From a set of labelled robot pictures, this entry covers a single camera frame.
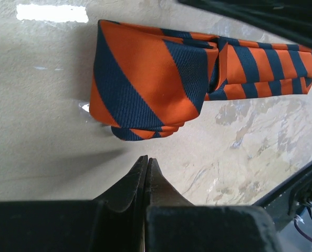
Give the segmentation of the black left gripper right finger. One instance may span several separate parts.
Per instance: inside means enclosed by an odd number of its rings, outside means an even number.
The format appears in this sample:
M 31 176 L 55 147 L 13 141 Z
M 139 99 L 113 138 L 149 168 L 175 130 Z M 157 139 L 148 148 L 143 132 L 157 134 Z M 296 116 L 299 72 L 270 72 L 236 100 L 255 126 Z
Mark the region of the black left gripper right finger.
M 195 206 L 150 159 L 145 181 L 146 251 L 282 251 L 272 218 L 259 206 Z

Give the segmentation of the orange navy striped tie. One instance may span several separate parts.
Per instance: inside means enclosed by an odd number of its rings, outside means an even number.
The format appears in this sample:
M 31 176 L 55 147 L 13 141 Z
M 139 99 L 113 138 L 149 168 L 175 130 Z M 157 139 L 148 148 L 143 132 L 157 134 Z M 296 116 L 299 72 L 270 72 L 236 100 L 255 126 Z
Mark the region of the orange navy striped tie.
M 89 112 L 126 141 L 168 137 L 205 101 L 307 94 L 312 49 L 98 22 Z

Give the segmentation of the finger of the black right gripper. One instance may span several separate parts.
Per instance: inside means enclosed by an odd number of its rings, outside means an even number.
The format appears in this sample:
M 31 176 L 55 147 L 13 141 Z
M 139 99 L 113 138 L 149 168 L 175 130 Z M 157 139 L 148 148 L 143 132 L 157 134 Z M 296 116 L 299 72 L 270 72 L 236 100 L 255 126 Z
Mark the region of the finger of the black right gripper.
M 179 3 L 245 22 L 312 49 L 312 0 L 181 0 Z

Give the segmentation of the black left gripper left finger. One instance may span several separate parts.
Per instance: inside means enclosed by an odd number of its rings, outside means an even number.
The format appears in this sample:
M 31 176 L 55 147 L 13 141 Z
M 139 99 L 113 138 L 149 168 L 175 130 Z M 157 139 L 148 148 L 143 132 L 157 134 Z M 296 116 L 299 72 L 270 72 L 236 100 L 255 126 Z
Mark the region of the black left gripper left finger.
M 143 251 L 148 157 L 94 199 L 0 202 L 0 251 Z

